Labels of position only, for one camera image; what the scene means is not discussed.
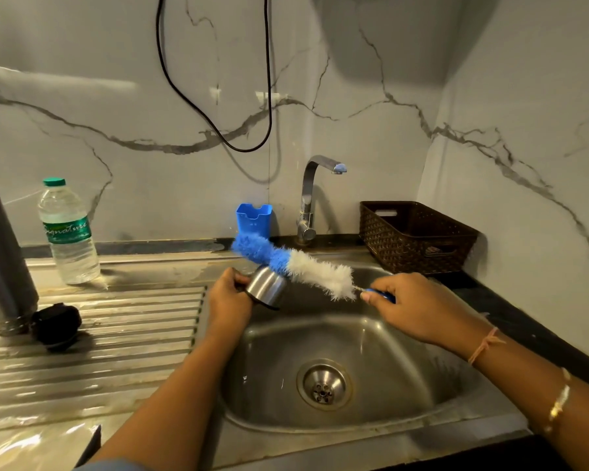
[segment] blue and white brush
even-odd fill
[[[348,266],[317,261],[309,254],[296,249],[275,248],[273,243],[256,234],[239,234],[232,248],[250,261],[267,264],[271,270],[289,277],[295,283],[324,289],[333,300],[354,300],[354,289],[373,291],[354,286],[353,270]],[[380,293],[394,303],[395,297],[392,294]]]

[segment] plastic water bottle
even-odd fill
[[[85,205],[63,178],[45,178],[44,185],[39,218],[59,275],[68,285],[87,283],[100,275],[100,264]]]

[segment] faucet spout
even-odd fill
[[[324,155],[314,155],[308,161],[303,173],[301,211],[297,220],[297,241],[301,245],[309,244],[316,237],[316,231],[312,227],[312,190],[314,188],[314,174],[319,165],[327,168],[333,174],[342,175],[347,172],[347,166],[344,163]]]

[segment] drain strainer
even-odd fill
[[[296,378],[301,397],[320,410],[336,410],[351,396],[351,382],[345,369],[328,358],[306,362]]]

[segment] black cable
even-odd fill
[[[220,137],[220,140],[231,150],[235,150],[236,152],[254,152],[255,150],[258,150],[261,146],[263,146],[266,143],[268,137],[271,136],[271,130],[273,129],[273,104],[271,103],[271,59],[269,56],[268,0],[264,0],[264,35],[266,37],[266,78],[268,79],[268,130],[266,131],[264,139],[261,142],[259,142],[258,145],[251,149],[239,149],[230,144],[227,141],[227,139],[220,133],[218,127],[214,125],[212,119],[210,119],[207,116],[207,114],[205,114],[201,109],[199,109],[199,107],[196,104],[194,104],[194,102],[190,101],[190,99],[188,99],[179,90],[179,88],[174,85],[173,80],[170,78],[170,75],[168,74],[168,69],[166,68],[166,63],[164,61],[164,53],[161,47],[161,18],[163,16],[164,3],[165,0],[159,0],[159,4],[157,5],[155,31],[157,37],[157,54],[159,54],[159,63],[161,64],[161,69],[164,71],[164,76],[166,77],[168,84],[170,84],[170,87],[173,88],[174,92],[179,94],[179,97],[181,97],[185,102],[187,102],[192,109],[196,110],[205,119],[205,121],[210,125],[210,127],[212,127],[216,135]]]

